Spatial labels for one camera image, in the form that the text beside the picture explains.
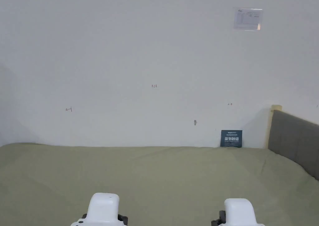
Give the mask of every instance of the bed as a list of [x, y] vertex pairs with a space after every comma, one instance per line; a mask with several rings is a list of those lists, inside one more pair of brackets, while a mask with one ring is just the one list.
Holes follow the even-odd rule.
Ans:
[[210, 225], [247, 198], [266, 226], [318, 225], [319, 126], [271, 108], [268, 149], [0, 147], [1, 225], [71, 225], [95, 192], [130, 226]]

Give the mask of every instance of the laminated sign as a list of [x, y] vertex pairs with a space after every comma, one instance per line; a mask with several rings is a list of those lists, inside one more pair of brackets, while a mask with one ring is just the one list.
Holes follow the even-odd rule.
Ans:
[[222, 130], [221, 131], [221, 147], [237, 147], [242, 146], [242, 131], [240, 130]]

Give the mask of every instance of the dark blue sign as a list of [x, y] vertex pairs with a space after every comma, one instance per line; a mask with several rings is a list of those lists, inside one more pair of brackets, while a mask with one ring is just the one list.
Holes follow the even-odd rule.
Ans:
[[237, 147], [242, 146], [242, 131], [239, 130], [222, 130], [221, 131], [221, 147]]

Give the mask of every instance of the white wall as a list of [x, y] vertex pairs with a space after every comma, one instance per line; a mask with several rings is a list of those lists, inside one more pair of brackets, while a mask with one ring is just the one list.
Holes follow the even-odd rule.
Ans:
[[[233, 7], [264, 9], [261, 31], [234, 31]], [[319, 122], [318, 9], [0, 0], [0, 144], [216, 147], [222, 129], [243, 129], [261, 147], [271, 104]]]

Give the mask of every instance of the mattress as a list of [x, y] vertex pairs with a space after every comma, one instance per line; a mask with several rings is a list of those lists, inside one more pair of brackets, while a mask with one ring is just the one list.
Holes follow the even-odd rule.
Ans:
[[319, 182], [267, 149], [0, 147], [1, 225], [71, 225], [96, 192], [118, 194], [130, 226], [208, 226], [227, 198], [266, 226], [319, 222]]

